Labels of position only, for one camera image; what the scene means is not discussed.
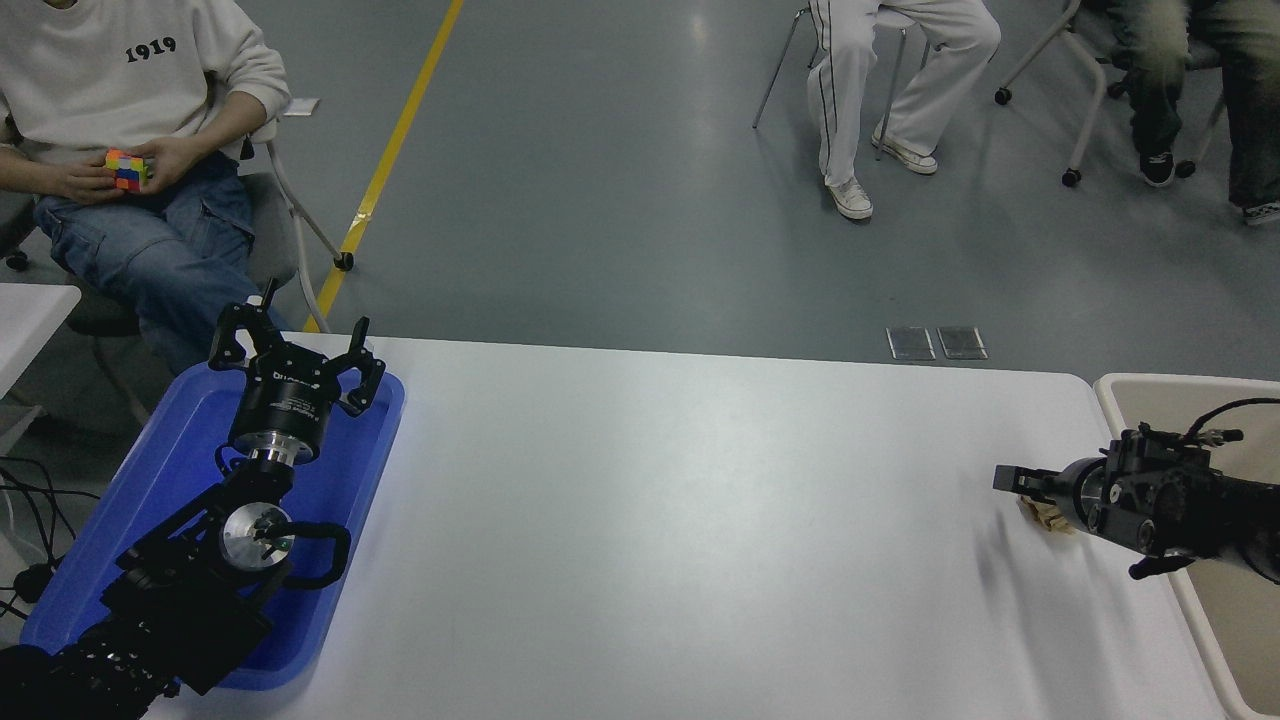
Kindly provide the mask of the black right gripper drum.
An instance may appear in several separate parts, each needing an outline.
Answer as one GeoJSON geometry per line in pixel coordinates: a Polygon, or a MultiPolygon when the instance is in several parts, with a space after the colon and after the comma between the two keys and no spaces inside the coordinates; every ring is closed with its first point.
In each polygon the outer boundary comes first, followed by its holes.
{"type": "Polygon", "coordinates": [[[1050,498],[1070,527],[1085,527],[1087,511],[1080,510],[1080,487],[1087,477],[1087,459],[1066,465],[1050,482],[1050,498]]]}

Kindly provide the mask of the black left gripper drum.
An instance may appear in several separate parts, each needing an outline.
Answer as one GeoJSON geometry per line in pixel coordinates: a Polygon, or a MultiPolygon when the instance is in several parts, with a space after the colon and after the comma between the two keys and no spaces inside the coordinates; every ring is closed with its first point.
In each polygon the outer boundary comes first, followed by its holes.
{"type": "Polygon", "coordinates": [[[339,372],[312,350],[270,350],[244,369],[244,395],[230,425],[230,445],[248,455],[270,436],[294,441],[297,457],[321,454],[332,406],[339,398],[339,372]]]}

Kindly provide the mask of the person's left hand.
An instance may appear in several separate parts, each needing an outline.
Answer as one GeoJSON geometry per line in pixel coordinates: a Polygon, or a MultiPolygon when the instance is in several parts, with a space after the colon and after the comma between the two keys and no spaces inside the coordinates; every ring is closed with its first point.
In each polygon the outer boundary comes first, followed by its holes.
{"type": "Polygon", "coordinates": [[[156,195],[179,182],[210,150],[197,137],[161,137],[128,149],[129,155],[150,160],[151,176],[140,195],[156,195]]]}

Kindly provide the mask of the person's right hand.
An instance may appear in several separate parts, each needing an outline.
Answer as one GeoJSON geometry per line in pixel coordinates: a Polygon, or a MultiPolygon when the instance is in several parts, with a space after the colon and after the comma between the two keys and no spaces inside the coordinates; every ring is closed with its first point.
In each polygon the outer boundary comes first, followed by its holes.
{"type": "Polygon", "coordinates": [[[31,193],[68,199],[90,206],[119,199],[124,190],[116,186],[115,172],[106,167],[105,156],[100,156],[42,165],[31,193]]]}

